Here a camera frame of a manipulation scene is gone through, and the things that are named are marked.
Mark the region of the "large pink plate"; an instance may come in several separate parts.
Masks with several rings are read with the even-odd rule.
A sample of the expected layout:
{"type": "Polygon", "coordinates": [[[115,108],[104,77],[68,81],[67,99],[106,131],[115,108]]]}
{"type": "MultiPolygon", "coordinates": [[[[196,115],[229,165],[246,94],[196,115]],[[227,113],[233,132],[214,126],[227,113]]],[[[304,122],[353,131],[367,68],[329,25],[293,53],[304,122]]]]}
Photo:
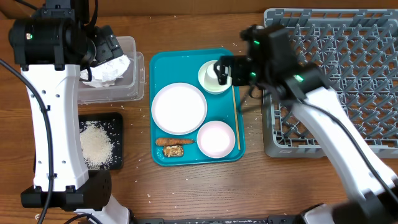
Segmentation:
{"type": "Polygon", "coordinates": [[[207,109],[206,98],[197,87],[188,83],[173,83],[156,93],[151,115],[162,131],[185,135],[202,125],[207,109]]]}

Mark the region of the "grey plastic dish rack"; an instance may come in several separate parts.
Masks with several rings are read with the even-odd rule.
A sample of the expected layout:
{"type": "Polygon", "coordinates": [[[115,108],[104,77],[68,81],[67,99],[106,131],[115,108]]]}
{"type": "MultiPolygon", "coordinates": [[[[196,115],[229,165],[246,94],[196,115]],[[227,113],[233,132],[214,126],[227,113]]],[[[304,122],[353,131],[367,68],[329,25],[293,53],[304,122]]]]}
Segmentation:
{"type": "Polygon", "coordinates": [[[395,159],[397,11],[270,8],[264,23],[288,29],[299,61],[320,66],[373,152],[395,159]]]}

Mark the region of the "clear plastic bin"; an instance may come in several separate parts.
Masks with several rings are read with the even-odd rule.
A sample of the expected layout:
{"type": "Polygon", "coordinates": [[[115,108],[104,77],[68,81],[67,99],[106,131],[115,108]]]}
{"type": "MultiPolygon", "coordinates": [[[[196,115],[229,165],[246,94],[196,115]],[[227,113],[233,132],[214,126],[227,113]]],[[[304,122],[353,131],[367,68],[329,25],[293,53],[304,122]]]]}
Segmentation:
{"type": "Polygon", "coordinates": [[[93,87],[79,83],[78,104],[137,101],[144,96],[145,65],[144,56],[136,50],[136,42],[131,36],[116,37],[124,54],[130,60],[127,70],[113,85],[93,87]]]}

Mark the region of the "cream bowl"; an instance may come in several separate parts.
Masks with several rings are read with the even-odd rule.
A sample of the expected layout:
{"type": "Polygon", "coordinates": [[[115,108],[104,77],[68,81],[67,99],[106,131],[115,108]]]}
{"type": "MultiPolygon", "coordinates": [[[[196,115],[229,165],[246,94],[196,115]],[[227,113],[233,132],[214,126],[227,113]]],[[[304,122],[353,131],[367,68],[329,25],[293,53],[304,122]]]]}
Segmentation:
{"type": "Polygon", "coordinates": [[[211,61],[204,63],[200,67],[200,69],[198,71],[198,81],[199,81],[200,85],[204,88],[205,91],[207,91],[208,93],[213,94],[213,95],[218,95],[218,94],[221,94],[224,91],[226,91],[232,84],[224,85],[224,86],[221,86],[221,88],[215,88],[215,89],[212,89],[212,88],[209,89],[206,87],[206,85],[204,84],[205,70],[206,70],[207,66],[209,66],[211,61]]]}

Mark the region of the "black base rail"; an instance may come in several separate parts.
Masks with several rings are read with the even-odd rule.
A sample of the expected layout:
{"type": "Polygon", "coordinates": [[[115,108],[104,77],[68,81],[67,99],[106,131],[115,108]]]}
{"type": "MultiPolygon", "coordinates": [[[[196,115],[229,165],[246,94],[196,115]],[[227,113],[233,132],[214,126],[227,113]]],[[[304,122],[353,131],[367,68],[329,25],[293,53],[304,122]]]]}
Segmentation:
{"type": "Polygon", "coordinates": [[[300,215],[271,215],[266,218],[208,218],[165,220],[163,218],[134,218],[136,224],[298,224],[305,223],[300,215]]]}

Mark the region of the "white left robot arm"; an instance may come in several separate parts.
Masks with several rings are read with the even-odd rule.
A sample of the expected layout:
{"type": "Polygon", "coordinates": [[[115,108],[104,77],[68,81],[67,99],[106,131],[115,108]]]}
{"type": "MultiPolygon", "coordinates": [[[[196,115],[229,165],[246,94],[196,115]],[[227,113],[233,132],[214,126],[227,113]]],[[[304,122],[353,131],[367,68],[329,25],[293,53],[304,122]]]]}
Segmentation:
{"type": "Polygon", "coordinates": [[[46,0],[9,31],[14,75],[27,87],[35,139],[31,187],[21,193],[25,208],[74,212],[94,223],[132,223],[130,209],[112,195],[108,170],[85,164],[78,120],[80,72],[122,55],[110,27],[97,27],[88,1],[46,0]]]}

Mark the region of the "wooden chopstick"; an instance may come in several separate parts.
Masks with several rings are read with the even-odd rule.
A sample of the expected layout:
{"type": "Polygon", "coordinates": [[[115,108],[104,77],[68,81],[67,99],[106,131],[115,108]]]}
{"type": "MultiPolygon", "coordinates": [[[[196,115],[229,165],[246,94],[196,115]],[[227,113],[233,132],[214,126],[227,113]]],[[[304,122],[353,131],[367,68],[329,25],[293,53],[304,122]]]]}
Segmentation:
{"type": "Polygon", "coordinates": [[[235,126],[236,126],[236,139],[237,139],[237,144],[238,144],[238,150],[241,150],[241,144],[240,144],[240,137],[239,137],[239,123],[238,123],[238,112],[237,112],[237,107],[236,107],[236,95],[234,91],[234,86],[231,86],[231,91],[232,91],[232,96],[233,96],[233,108],[234,108],[234,120],[235,120],[235,126]]]}

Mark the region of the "white napkin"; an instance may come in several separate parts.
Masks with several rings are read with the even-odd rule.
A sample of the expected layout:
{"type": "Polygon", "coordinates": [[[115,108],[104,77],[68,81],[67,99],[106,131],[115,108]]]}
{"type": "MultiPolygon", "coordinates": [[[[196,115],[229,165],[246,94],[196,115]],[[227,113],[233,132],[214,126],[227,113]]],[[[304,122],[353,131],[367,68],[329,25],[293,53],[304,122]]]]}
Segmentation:
{"type": "Polygon", "coordinates": [[[91,67],[92,80],[83,83],[94,88],[112,86],[118,78],[123,77],[130,64],[130,58],[123,55],[97,67],[91,67]]]}

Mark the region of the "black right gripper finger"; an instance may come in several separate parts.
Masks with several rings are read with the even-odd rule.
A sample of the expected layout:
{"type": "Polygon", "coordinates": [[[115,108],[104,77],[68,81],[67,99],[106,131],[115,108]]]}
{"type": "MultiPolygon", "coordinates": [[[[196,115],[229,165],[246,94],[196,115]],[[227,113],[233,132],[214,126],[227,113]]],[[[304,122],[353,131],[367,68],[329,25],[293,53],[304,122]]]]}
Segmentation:
{"type": "Polygon", "coordinates": [[[232,56],[224,55],[217,60],[213,66],[213,70],[217,75],[225,74],[229,75],[230,66],[232,62],[232,56]]]}
{"type": "Polygon", "coordinates": [[[221,86],[231,85],[232,84],[232,78],[231,78],[230,75],[227,75],[225,73],[218,74],[218,83],[221,86]]]}

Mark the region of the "orange carrot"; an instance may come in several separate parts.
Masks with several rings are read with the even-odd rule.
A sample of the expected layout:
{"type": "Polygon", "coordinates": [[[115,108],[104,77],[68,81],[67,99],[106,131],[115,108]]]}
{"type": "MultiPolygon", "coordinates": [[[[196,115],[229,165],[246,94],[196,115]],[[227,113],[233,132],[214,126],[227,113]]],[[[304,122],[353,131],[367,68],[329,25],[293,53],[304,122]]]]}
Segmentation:
{"type": "Polygon", "coordinates": [[[195,143],[192,139],[176,139],[176,138],[158,138],[155,141],[157,146],[174,146],[174,145],[186,145],[195,143]]]}

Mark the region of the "white plastic cup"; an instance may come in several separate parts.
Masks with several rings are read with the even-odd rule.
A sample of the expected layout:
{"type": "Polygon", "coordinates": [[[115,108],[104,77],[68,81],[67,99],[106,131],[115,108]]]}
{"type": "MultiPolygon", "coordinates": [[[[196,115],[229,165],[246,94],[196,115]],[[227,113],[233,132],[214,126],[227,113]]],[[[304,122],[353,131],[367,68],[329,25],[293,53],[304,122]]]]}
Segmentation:
{"type": "Polygon", "coordinates": [[[214,71],[215,63],[216,63],[215,61],[211,61],[209,66],[207,66],[205,70],[204,84],[209,89],[221,88],[221,85],[218,82],[218,76],[214,71]]]}

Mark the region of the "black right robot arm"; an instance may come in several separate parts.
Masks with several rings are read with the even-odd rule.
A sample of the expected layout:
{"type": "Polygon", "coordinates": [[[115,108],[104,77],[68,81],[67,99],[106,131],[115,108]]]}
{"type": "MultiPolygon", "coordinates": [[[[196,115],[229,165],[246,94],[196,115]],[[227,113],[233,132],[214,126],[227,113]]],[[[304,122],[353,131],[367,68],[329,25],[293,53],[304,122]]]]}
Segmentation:
{"type": "Polygon", "coordinates": [[[348,200],[310,207],[295,223],[396,223],[397,175],[373,153],[315,63],[301,64],[282,25],[253,25],[240,34],[245,55],[222,56],[213,69],[220,85],[257,87],[289,107],[323,149],[348,200]]]}

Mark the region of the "brown food scrap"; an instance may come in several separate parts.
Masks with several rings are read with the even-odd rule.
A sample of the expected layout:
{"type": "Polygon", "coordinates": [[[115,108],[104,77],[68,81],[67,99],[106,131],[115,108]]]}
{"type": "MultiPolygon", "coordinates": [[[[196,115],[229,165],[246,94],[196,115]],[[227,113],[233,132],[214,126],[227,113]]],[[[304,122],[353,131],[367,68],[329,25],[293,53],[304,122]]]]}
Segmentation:
{"type": "Polygon", "coordinates": [[[164,146],[162,151],[165,157],[182,157],[184,155],[182,145],[164,146]]]}

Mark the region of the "teal plastic tray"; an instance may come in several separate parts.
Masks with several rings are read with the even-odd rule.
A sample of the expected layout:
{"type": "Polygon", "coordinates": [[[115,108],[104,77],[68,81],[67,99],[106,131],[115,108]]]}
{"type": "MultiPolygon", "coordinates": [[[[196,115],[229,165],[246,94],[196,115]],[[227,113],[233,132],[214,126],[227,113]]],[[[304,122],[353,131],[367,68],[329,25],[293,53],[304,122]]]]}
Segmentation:
{"type": "MultiPolygon", "coordinates": [[[[208,110],[204,122],[222,121],[233,129],[236,136],[231,87],[219,95],[212,95],[206,92],[198,81],[198,71],[204,63],[211,60],[218,60],[223,55],[231,54],[232,53],[227,49],[218,48],[161,52],[154,55],[150,61],[150,105],[152,105],[152,100],[156,93],[158,93],[163,87],[173,83],[191,84],[197,87],[206,98],[208,110]]],[[[238,109],[241,108],[239,105],[239,88],[234,87],[234,91],[238,111],[238,109]]],[[[163,147],[157,146],[155,144],[155,140],[158,138],[176,138],[177,136],[162,131],[151,118],[150,146],[152,158],[161,166],[184,166],[237,161],[243,157],[246,150],[243,116],[240,113],[238,113],[238,123],[241,144],[240,151],[238,150],[236,139],[234,149],[226,157],[221,159],[213,159],[204,155],[201,150],[199,150],[196,143],[184,145],[184,155],[182,157],[165,157],[162,151],[163,147]]]]}

